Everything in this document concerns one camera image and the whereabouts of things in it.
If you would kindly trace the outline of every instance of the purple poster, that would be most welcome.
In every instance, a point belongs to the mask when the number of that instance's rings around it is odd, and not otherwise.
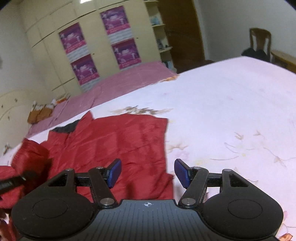
[[[107,35],[130,28],[123,6],[101,12],[101,18],[105,25]]]
[[[74,61],[71,65],[80,85],[100,77],[90,54]]]
[[[119,69],[141,63],[134,39],[128,39],[112,45]]]
[[[69,54],[86,45],[79,23],[76,23],[59,32],[59,36],[66,54]]]

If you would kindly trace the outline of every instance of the headboard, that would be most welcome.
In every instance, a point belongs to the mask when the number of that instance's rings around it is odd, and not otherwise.
[[[0,151],[8,143],[17,146],[28,133],[28,115],[34,101],[34,93],[17,90],[0,96]]]

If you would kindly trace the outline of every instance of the ribbed plastic surface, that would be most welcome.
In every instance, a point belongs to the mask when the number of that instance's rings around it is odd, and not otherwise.
[[[193,210],[173,200],[123,200],[102,210],[85,230],[64,241],[226,241],[209,230]]]

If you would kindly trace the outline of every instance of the white bedsheet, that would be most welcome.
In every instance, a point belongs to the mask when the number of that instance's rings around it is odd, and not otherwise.
[[[278,237],[285,233],[296,235],[295,74],[240,57],[182,73],[177,80],[147,86],[90,111],[99,118],[142,113],[143,108],[169,119],[169,173],[174,174],[176,158],[210,172],[233,169],[273,197],[285,211]],[[48,132],[31,139],[45,141]],[[183,192],[175,178],[176,200]]]

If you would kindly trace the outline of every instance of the metal screw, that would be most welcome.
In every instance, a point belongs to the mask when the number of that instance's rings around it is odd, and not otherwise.
[[[193,198],[184,198],[181,202],[186,206],[191,206],[195,204],[195,200]]]
[[[115,203],[115,201],[114,201],[114,199],[112,199],[112,198],[103,198],[102,200],[101,200],[101,204],[103,204],[104,206],[110,206],[110,205],[112,205],[113,203]]]

